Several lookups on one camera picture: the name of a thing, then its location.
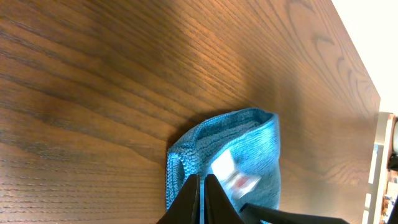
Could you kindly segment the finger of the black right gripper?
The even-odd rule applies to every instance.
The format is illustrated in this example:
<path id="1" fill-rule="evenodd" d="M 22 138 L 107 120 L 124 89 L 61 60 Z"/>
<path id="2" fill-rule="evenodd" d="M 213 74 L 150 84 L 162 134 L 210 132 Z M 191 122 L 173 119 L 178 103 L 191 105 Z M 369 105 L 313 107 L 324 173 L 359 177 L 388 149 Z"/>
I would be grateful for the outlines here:
<path id="1" fill-rule="evenodd" d="M 239 212 L 244 223 L 262 223 L 264 221 L 273 224 L 348 224 L 341 218 L 282 212 L 252 203 L 244 204 Z"/>

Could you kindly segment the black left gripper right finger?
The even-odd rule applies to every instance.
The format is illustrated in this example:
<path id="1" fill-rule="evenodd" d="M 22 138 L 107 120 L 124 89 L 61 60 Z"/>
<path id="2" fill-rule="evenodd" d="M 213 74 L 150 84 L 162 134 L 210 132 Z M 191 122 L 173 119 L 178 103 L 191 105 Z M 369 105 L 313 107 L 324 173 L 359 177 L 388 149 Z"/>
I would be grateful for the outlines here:
<path id="1" fill-rule="evenodd" d="M 205 224 L 243 224 L 214 174 L 205 178 Z"/>

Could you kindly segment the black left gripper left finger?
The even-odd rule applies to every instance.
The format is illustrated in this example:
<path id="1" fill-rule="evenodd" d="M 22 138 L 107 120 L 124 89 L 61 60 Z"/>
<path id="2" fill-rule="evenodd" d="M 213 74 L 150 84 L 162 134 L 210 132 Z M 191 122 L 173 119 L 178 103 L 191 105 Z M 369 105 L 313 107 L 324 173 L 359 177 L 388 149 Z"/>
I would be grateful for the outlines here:
<path id="1" fill-rule="evenodd" d="M 200 176 L 192 174 L 157 224 L 200 223 Z"/>

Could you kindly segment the blue microfiber cloth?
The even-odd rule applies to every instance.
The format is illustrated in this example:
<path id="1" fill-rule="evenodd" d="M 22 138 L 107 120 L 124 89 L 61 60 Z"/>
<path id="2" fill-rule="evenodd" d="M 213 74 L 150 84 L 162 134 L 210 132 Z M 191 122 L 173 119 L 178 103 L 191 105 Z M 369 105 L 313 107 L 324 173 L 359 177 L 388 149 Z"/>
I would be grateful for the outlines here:
<path id="1" fill-rule="evenodd" d="M 205 178 L 214 174 L 238 213 L 246 203 L 278 209 L 279 118 L 248 108 L 208 119 L 185 133 L 167 153 L 167 210 L 192 174 L 200 176 L 200 223 L 205 223 Z"/>

